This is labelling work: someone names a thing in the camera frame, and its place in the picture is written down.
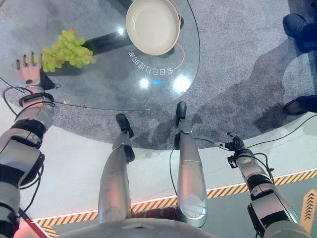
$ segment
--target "gray carpet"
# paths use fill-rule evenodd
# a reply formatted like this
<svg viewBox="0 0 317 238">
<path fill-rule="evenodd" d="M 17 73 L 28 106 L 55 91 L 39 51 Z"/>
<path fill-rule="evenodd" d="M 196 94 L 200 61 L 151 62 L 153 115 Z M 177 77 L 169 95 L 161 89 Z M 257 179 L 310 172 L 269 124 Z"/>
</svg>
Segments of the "gray carpet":
<svg viewBox="0 0 317 238">
<path fill-rule="evenodd" d="M 295 12 L 312 21 L 310 1 L 189 2 L 200 34 L 197 76 L 182 97 L 160 109 L 124 112 L 135 132 L 133 146 L 171 149 L 179 101 L 187 103 L 194 135 L 215 141 L 227 140 L 228 131 L 251 138 L 294 120 L 283 113 L 282 106 L 297 96 L 315 93 L 316 60 L 314 53 L 302 54 L 286 37 L 282 19 Z M 1 90 L 6 86 L 0 83 Z M 57 105 L 54 124 L 113 142 L 117 113 Z M 200 148 L 210 146 L 199 142 Z"/>
</svg>

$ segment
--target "green grapes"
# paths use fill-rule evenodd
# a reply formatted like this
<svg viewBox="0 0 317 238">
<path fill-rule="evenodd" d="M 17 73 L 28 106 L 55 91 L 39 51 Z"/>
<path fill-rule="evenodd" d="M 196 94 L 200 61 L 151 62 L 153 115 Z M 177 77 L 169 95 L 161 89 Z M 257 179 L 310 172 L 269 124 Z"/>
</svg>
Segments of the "green grapes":
<svg viewBox="0 0 317 238">
<path fill-rule="evenodd" d="M 51 49 L 42 48 L 42 66 L 44 72 L 55 72 L 56 68 L 62 68 L 65 61 L 71 65 L 82 68 L 89 63 L 96 63 L 93 52 L 83 47 L 86 42 L 84 37 L 76 39 L 76 30 L 62 30 L 58 41 L 53 43 Z"/>
</svg>

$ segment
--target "black shoe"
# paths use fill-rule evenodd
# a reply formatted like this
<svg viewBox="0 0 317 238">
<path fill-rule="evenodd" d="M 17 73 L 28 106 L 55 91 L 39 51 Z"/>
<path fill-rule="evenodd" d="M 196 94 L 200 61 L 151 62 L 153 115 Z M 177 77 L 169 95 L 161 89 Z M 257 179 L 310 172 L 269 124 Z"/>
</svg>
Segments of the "black shoe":
<svg viewBox="0 0 317 238">
<path fill-rule="evenodd" d="M 178 126 L 178 123 L 181 119 L 185 119 L 186 118 L 186 110 L 187 110 L 187 106 L 185 102 L 179 102 L 177 104 L 177 108 L 176 108 L 176 126 Z"/>
<path fill-rule="evenodd" d="M 283 18 L 283 26 L 286 35 L 295 39 L 302 39 L 301 32 L 308 22 L 301 15 L 292 13 Z"/>
<path fill-rule="evenodd" d="M 123 131 L 124 133 L 128 132 L 129 138 L 132 138 L 134 136 L 134 133 L 130 127 L 128 118 L 124 114 L 119 113 L 115 116 L 115 119 L 117 120 L 117 123 L 120 126 L 121 131 Z"/>
<path fill-rule="evenodd" d="M 292 100 L 285 104 L 283 110 L 286 114 L 291 116 L 297 116 L 308 112 L 305 107 L 303 107 L 302 103 L 297 100 Z"/>
<path fill-rule="evenodd" d="M 286 35 L 295 39 L 298 49 L 303 53 L 317 50 L 316 41 L 305 41 L 303 39 L 303 29 L 309 23 L 301 15 L 292 13 L 283 18 L 283 26 Z"/>
</svg>

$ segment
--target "white bowl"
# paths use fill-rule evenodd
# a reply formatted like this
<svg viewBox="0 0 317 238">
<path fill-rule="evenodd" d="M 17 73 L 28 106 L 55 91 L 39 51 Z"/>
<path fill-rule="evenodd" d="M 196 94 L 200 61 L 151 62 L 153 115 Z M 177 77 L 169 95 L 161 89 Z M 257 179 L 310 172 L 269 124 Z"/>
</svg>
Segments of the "white bowl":
<svg viewBox="0 0 317 238">
<path fill-rule="evenodd" d="M 132 43 L 149 55 L 170 51 L 180 32 L 178 13 L 168 0 L 135 0 L 125 21 Z"/>
</svg>

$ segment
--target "round glass tabletop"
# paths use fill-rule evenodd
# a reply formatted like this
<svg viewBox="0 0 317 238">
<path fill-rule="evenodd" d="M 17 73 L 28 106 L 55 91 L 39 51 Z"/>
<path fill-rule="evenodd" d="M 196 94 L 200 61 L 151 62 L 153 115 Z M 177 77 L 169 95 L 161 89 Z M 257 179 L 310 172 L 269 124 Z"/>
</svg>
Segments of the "round glass tabletop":
<svg viewBox="0 0 317 238">
<path fill-rule="evenodd" d="M 7 1 L 0 17 L 0 76 L 16 85 L 15 59 L 40 53 L 57 41 L 62 29 L 75 28 L 94 52 L 95 64 L 76 68 L 65 63 L 49 78 L 57 102 L 87 108 L 147 110 L 179 98 L 193 82 L 200 58 L 198 29 L 187 1 L 171 0 L 182 19 L 174 48 L 151 56 L 138 50 L 125 29 L 131 0 Z"/>
</svg>

